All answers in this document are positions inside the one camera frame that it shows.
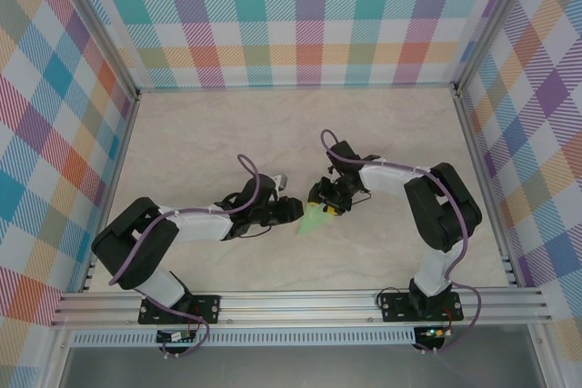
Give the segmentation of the light green paper sheet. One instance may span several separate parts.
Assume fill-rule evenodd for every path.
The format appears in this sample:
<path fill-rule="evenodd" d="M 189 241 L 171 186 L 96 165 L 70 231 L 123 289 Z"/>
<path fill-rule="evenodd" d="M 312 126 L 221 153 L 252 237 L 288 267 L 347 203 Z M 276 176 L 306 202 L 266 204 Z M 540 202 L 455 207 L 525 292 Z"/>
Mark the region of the light green paper sheet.
<path fill-rule="evenodd" d="M 309 204 L 306 200 L 304 215 L 297 229 L 297 235 L 303 235 L 314 231 L 332 218 L 332 215 L 324 212 L 324 201 L 326 200 L 324 197 L 325 189 L 326 188 L 322 186 L 322 204 Z"/>

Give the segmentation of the thin aluminium back rail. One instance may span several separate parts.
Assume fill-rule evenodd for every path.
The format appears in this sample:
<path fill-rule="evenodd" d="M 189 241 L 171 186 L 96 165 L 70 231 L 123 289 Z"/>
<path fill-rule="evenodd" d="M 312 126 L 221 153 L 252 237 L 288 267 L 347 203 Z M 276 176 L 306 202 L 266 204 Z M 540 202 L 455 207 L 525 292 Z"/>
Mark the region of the thin aluminium back rail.
<path fill-rule="evenodd" d="M 454 84 L 421 83 L 421 84 L 376 84 L 376 85 L 255 85 L 255 86 L 213 86 L 213 87 L 177 87 L 155 88 L 142 87 L 141 95 L 146 94 L 174 94 L 174 93 L 202 93 L 202 92 L 246 92 L 246 91 L 283 91 L 283 90 L 340 90 L 340 89 L 446 89 L 454 90 Z"/>

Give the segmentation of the aluminium frame leg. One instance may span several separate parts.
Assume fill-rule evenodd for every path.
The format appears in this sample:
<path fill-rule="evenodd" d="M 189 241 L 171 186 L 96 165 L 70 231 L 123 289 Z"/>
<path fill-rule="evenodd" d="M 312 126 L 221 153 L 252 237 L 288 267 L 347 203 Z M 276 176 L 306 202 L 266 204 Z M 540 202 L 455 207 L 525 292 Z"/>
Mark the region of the aluminium frame leg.
<path fill-rule="evenodd" d="M 546 387 L 564 388 L 548 329 L 544 324 L 532 323 L 528 326 L 528 330 Z"/>
<path fill-rule="evenodd" d="M 40 388 L 59 388 L 65 365 L 73 341 L 73 332 L 68 329 L 58 330 L 52 341 L 47 358 L 45 373 Z"/>

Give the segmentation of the wide aluminium mounting rail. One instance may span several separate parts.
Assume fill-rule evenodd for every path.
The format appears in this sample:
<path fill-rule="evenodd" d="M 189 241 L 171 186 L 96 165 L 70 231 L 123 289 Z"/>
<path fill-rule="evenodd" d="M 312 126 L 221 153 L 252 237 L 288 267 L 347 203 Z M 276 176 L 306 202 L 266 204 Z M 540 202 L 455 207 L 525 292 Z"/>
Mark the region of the wide aluminium mounting rail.
<path fill-rule="evenodd" d="M 214 327 L 344 327 L 381 325 L 377 291 L 210 292 L 219 295 L 220 311 Z M 463 326 L 551 323 L 545 297 L 537 288 L 481 288 L 458 291 Z M 143 297 L 137 293 L 67 293 L 57 306 L 54 328 L 100 329 L 144 327 L 137 317 Z M 428 325 L 395 322 L 393 325 Z"/>

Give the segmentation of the aluminium table side rail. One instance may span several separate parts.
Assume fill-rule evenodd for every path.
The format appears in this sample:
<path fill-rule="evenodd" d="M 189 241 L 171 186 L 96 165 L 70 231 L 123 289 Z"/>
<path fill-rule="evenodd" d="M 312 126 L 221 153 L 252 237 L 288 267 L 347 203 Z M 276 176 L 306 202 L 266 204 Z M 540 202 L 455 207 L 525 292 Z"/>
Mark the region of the aluminium table side rail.
<path fill-rule="evenodd" d="M 137 96 L 132 101 L 130 106 L 130 112 L 128 116 L 128 120 L 125 126 L 125 130 L 122 135 L 121 143 L 118 147 L 116 157 L 115 157 L 115 166 L 113 167 L 112 177 L 110 183 L 106 187 L 105 197 L 103 206 L 101 208 L 100 215 L 98 216 L 99 221 L 96 227 L 96 233 L 99 234 L 103 231 L 108 223 L 109 216 L 111 214 L 113 202 L 115 199 L 115 192 L 119 184 L 119 179 L 122 173 L 127 149 L 129 143 L 131 141 L 131 136 L 134 131 L 135 121 L 137 118 L 137 114 L 139 111 L 139 107 L 141 104 L 141 95 L 137 94 Z M 82 274 L 78 281 L 78 287 L 76 289 L 77 293 L 83 293 L 87 291 L 90 287 L 90 282 L 92 279 L 92 271 L 95 269 L 96 266 L 96 257 L 93 254 L 91 248 L 88 248 L 88 252 L 86 254 L 84 263 L 83 263 L 83 270 Z"/>
<path fill-rule="evenodd" d="M 520 272 L 514 264 L 514 254 L 508 240 L 507 229 L 494 197 L 494 190 L 487 171 L 486 162 L 478 148 L 477 134 L 470 120 L 467 106 L 457 89 L 453 89 L 451 95 L 461 130 L 467 143 L 469 156 L 476 173 L 477 183 L 487 211 L 488 221 L 495 236 L 501 263 L 506 272 L 508 284 L 510 287 L 521 287 Z"/>

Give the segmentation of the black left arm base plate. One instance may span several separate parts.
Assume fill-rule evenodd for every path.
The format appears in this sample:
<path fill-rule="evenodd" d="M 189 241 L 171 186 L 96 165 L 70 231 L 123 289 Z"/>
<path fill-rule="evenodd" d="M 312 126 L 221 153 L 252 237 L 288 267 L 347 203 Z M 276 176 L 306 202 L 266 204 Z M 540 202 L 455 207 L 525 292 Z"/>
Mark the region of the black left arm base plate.
<path fill-rule="evenodd" d="M 219 295 L 196 295 L 187 293 L 177 303 L 171 306 L 173 311 L 189 313 L 204 319 L 209 324 L 216 324 L 220 311 Z M 188 317 L 179 316 L 162 310 L 148 299 L 143 299 L 137 317 L 139 324 L 188 324 Z"/>

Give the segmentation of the aluminium frame post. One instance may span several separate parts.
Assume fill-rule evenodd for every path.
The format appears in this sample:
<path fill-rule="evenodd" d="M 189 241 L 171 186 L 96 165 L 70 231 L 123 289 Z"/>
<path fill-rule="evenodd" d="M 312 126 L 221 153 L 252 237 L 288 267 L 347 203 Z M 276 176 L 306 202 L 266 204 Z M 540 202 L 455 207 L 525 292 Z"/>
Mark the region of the aluminium frame post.
<path fill-rule="evenodd" d="M 516 0 L 477 0 L 467 22 L 456 55 L 458 62 L 450 75 L 452 95 L 459 98 L 483 62 L 500 26 L 507 20 Z"/>
<path fill-rule="evenodd" d="M 84 22 L 89 34 L 95 39 L 105 60 L 110 64 L 115 77 L 122 87 L 129 93 L 133 101 L 139 100 L 139 90 L 118 53 L 112 39 L 105 29 L 91 0 L 71 0 L 77 13 Z"/>

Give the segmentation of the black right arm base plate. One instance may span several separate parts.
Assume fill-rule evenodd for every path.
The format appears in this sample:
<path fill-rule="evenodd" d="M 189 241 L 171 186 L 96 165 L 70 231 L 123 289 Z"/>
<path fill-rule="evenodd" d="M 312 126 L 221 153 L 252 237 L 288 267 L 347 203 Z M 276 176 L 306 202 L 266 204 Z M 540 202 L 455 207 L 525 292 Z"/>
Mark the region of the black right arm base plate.
<path fill-rule="evenodd" d="M 459 294 L 455 292 L 429 298 L 410 296 L 410 293 L 382 293 L 379 303 L 385 323 L 464 320 Z"/>

